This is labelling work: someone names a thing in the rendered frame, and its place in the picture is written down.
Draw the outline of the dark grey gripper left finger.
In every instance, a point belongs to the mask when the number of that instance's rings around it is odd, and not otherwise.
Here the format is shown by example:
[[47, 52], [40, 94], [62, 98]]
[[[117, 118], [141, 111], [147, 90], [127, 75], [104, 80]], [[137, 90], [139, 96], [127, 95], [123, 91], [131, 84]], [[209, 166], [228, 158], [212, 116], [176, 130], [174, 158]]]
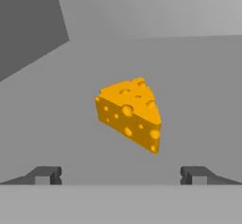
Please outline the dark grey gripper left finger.
[[37, 166], [24, 176], [4, 181], [4, 185], [62, 185], [60, 166]]

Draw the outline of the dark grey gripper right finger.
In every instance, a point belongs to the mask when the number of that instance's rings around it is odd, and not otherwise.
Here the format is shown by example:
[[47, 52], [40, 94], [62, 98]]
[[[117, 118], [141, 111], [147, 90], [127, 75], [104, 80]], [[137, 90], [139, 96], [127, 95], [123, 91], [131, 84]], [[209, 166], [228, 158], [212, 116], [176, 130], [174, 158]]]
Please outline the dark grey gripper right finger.
[[207, 185], [207, 184], [238, 184], [242, 182], [220, 177], [205, 166], [182, 166], [181, 184]]

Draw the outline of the yellow cheese wedge with holes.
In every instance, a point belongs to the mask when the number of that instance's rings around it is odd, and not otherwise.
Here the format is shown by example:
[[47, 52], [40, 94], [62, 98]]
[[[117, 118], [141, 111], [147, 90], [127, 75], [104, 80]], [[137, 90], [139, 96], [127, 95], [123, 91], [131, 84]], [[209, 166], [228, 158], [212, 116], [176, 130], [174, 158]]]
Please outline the yellow cheese wedge with holes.
[[160, 148], [162, 117], [144, 78], [102, 88], [95, 97], [98, 120], [152, 154]]

